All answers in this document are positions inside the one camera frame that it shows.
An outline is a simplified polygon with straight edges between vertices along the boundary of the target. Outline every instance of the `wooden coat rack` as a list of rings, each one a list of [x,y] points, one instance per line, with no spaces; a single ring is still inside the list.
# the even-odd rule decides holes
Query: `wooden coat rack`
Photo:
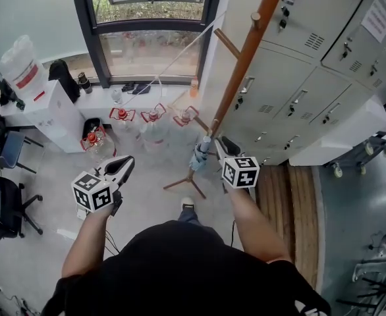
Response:
[[[217,113],[213,118],[212,124],[208,127],[199,117],[196,117],[196,122],[207,132],[208,135],[213,138],[217,132],[225,114],[227,113],[231,102],[233,101],[237,90],[239,89],[244,76],[247,73],[248,67],[252,62],[254,54],[258,50],[259,44],[265,34],[266,28],[271,20],[275,9],[277,8],[279,0],[262,0],[257,12],[252,13],[252,27],[249,30],[246,41],[243,48],[239,51],[231,40],[220,29],[214,31],[215,35],[221,40],[222,43],[228,48],[228,50],[237,58],[237,63],[234,67],[233,74],[225,89],[224,96],[219,104]],[[198,185],[193,180],[194,170],[189,168],[187,177],[170,185],[166,185],[163,189],[166,190],[183,182],[191,183],[199,194],[206,199],[204,193],[199,189]]]

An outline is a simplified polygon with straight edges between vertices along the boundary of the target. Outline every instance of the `black backpack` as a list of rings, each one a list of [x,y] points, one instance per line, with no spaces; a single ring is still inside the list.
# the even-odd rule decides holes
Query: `black backpack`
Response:
[[[77,101],[80,96],[79,85],[73,80],[73,77],[70,75],[69,68],[63,60],[55,60],[52,65],[49,67],[49,77],[48,80],[58,80],[61,83],[64,91],[74,103]]]

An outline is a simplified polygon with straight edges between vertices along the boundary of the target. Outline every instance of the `person's right arm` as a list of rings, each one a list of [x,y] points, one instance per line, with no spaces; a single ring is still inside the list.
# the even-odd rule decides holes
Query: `person's right arm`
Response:
[[[244,251],[266,263],[278,260],[291,262],[284,241],[250,195],[242,189],[232,188],[227,183],[225,187],[231,198],[238,235]]]

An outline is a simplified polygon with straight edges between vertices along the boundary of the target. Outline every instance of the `gray floor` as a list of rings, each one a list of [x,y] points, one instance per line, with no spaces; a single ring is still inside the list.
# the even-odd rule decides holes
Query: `gray floor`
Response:
[[[28,214],[43,228],[44,234],[38,235],[24,223],[25,238],[0,241],[0,286],[7,297],[24,298],[41,311],[53,294],[61,266],[72,245],[71,239],[57,231],[77,233],[82,224],[76,217],[70,183],[93,164],[84,153],[63,153],[37,130],[23,132],[32,139],[45,142],[45,149],[24,145],[19,159],[22,164],[37,169],[38,173],[32,176],[15,168],[3,170],[3,176],[16,183],[25,183],[27,198],[34,194],[43,196],[43,202],[34,202]],[[216,229],[226,244],[230,243],[233,214],[229,198],[223,195],[219,176],[214,174],[219,168],[215,158],[210,158],[207,167],[195,176],[197,184],[207,195],[207,199],[202,200],[191,184],[182,184],[168,191],[162,189],[164,185],[186,176],[187,155],[172,153],[171,159],[157,160],[145,153],[134,156],[136,166],[121,190],[123,205],[107,226],[120,249],[143,229],[177,219],[180,200],[184,196],[196,200],[200,221]],[[240,248],[236,232],[234,246]],[[17,310],[16,304],[3,294],[0,294],[0,305],[10,315]]]
[[[337,298],[355,298],[359,282],[352,283],[355,264],[374,256],[386,234],[386,157],[381,154],[367,164],[367,174],[343,169],[336,179],[331,169],[320,168],[326,221],[326,254],[322,296],[331,304],[333,315],[344,315],[350,307]],[[348,315],[356,315],[352,310]]]

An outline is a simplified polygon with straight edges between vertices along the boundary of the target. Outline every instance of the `black window frame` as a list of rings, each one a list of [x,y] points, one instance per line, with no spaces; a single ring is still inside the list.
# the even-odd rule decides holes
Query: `black window frame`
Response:
[[[219,0],[204,0],[204,11],[201,20],[188,20],[179,18],[154,18],[119,20],[113,22],[97,23],[92,0],[74,0],[80,28],[88,48],[92,64],[97,73],[97,78],[90,78],[91,82],[100,84],[102,88],[109,88],[111,84],[125,82],[151,82],[152,75],[146,76],[111,76],[105,54],[103,52],[100,35],[116,32],[129,32],[135,30],[175,30],[189,32],[203,32],[215,19]],[[201,80],[206,60],[207,49],[211,39],[211,29],[203,37],[202,50],[199,54],[197,77]],[[164,76],[161,81],[166,84],[189,84],[191,76]]]

